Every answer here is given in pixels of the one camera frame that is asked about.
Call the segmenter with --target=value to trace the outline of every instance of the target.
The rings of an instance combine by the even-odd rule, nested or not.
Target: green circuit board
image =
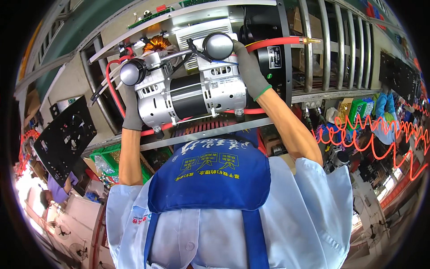
[[[161,15],[163,15],[163,14],[166,14],[166,13],[169,13],[169,12],[172,12],[172,11],[174,11],[175,9],[174,8],[172,8],[172,7],[168,7],[168,8],[166,8],[165,10],[162,10],[162,11],[160,11],[160,12],[158,12],[158,13],[155,13],[155,14],[152,14],[152,15],[150,15],[150,16],[148,16],[148,17],[146,17],[146,18],[143,18],[143,19],[141,19],[140,21],[138,21],[138,22],[136,22],[136,23],[134,23],[134,24],[132,24],[132,25],[130,25],[129,27],[127,27],[127,29],[133,29],[134,27],[136,27],[136,26],[138,26],[138,25],[141,25],[142,23],[144,23],[144,22],[147,22],[147,21],[149,21],[149,20],[152,20],[152,19],[154,19],[154,18],[156,18],[156,17],[158,17],[158,16],[161,16]]]
[[[198,4],[215,2],[215,1],[218,1],[218,0],[186,0],[186,1],[179,2],[179,5],[181,5],[182,7],[187,7],[187,6],[194,6]]]

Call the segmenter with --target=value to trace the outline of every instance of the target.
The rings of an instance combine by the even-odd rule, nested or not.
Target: copper toroidal coil
[[[170,46],[170,41],[167,38],[164,38],[160,35],[154,36],[149,40],[145,47],[143,48],[143,53],[148,51],[159,52],[161,50],[165,50],[168,46]]]

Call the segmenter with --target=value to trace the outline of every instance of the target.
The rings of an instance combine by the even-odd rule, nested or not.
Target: black sticker label
[[[276,69],[282,67],[281,47],[269,46],[267,47],[269,54],[269,69]]]

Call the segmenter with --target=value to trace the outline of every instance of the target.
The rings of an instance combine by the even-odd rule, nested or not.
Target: green glove cuff
[[[267,91],[267,90],[268,90],[268,89],[270,89],[271,87],[272,87],[272,85],[270,85],[270,84],[269,84],[267,87],[265,87],[265,88],[264,88],[264,90],[262,90],[262,91],[261,91],[261,93],[260,93],[259,95],[257,95],[257,97],[255,97],[255,98],[254,98],[254,102],[256,102],[256,101],[257,101],[257,99],[258,99],[258,98],[259,98],[259,97],[260,97],[260,96],[261,96],[265,91]]]

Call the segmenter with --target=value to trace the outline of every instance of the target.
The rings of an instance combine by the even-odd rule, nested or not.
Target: brass fitting
[[[303,44],[321,43],[321,40],[316,38],[301,37],[299,40]]]

